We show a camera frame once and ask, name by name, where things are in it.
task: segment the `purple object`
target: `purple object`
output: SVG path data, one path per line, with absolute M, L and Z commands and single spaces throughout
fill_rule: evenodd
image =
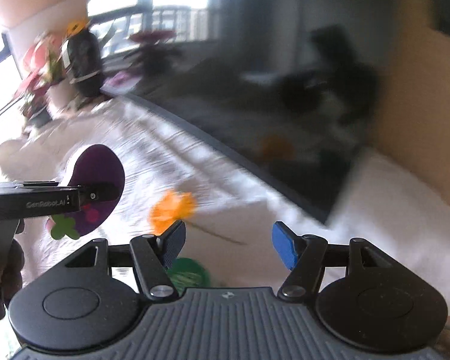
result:
M 68 161 L 66 176 L 61 184 L 87 186 L 95 183 L 112 183 L 119 189 L 120 195 L 113 202 L 93 202 L 82 207 L 81 211 L 65 214 L 66 218 L 75 220 L 75 230 L 80 236 L 94 231 L 108 218 L 120 201 L 125 186 L 125 172 L 120 159 L 110 148 L 101 144 L 76 152 Z

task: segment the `railing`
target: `railing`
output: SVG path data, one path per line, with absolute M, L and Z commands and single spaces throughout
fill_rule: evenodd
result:
M 90 30 L 102 40 L 114 27 L 114 35 L 102 49 L 102 57 L 105 58 L 138 47 L 128 37 L 142 30 L 173 30 L 176 37 L 169 41 L 173 43 L 217 39 L 219 18 L 217 9 L 193 9 L 180 5 L 147 9 L 136 5 L 90 17 Z

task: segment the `white cloth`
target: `white cloth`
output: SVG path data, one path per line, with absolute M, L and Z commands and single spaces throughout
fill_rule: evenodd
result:
M 370 240 L 438 288 L 450 312 L 450 208 L 412 174 L 373 151 L 355 167 L 328 228 L 204 142 L 120 98 L 89 114 L 55 121 L 27 142 L 6 142 L 0 169 L 13 180 L 59 179 L 70 154 L 92 143 L 108 145 L 123 162 L 122 199 L 100 229 L 78 241 L 55 241 L 43 218 L 28 219 L 17 236 L 27 260 L 25 282 L 92 238 L 123 244 L 148 232 L 150 208 L 175 188 L 197 199 L 193 222 L 247 244 L 187 228 L 181 256 L 202 263 L 215 281 L 276 289 L 288 273 L 271 245 L 272 224 L 281 220 L 298 234 L 317 234 L 330 243 L 348 243 L 355 236 Z M 337 275 L 327 269 L 325 280 Z

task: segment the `ridged gray surface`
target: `ridged gray surface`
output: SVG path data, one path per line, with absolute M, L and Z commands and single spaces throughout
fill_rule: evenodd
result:
M 189 289 L 154 305 L 128 337 L 105 349 L 50 356 L 24 349 L 14 360 L 440 360 L 432 349 L 380 356 L 353 349 L 324 331 L 301 305 L 270 288 Z

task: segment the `screw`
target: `screw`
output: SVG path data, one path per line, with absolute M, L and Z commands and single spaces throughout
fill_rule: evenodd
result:
M 286 286 L 282 288 L 282 294 L 287 298 L 300 298 L 306 293 L 305 288 L 300 286 Z
M 150 290 L 150 295 L 156 297 L 156 298 L 166 298 L 173 294 L 173 288 L 171 286 L 167 285 L 158 285 L 155 287 L 152 287 Z

